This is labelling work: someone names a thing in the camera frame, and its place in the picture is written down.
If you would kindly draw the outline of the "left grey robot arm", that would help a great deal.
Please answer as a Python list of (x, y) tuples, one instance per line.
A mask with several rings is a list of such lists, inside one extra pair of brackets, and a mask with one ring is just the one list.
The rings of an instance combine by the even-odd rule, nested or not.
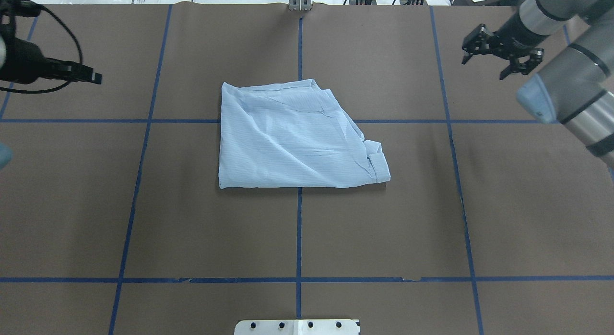
[[(37, 18), (46, 12), (70, 36), (77, 50), (77, 61), (64, 61), (44, 56), (41, 48), (17, 37), (17, 18)], [(0, 0), (1, 58), (0, 79), (9, 84), (30, 85), (39, 79), (62, 81), (62, 84), (46, 89), (28, 90), (2, 86), (7, 94), (43, 95), (63, 90), (70, 84), (86, 82), (101, 85), (103, 75), (85, 65), (83, 49), (68, 25), (48, 7), (32, 0)]]

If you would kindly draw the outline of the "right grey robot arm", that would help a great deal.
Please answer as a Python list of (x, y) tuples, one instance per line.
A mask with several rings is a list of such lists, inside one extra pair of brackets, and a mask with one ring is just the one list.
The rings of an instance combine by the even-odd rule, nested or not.
[[(603, 82), (613, 75), (613, 15), (613, 0), (519, 0), (517, 11), (497, 31), (479, 24), (464, 38), (462, 63), (476, 55), (507, 60), (500, 80), (539, 68), (516, 92), (518, 103), (542, 123), (562, 124), (612, 167), (614, 97)], [(588, 29), (540, 67), (540, 44), (575, 16)]]

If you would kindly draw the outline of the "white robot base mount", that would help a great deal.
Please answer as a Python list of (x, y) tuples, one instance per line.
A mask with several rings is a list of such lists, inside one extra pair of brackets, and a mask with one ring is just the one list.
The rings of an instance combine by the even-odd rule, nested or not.
[(348, 318), (241, 320), (235, 335), (359, 335), (360, 321)]

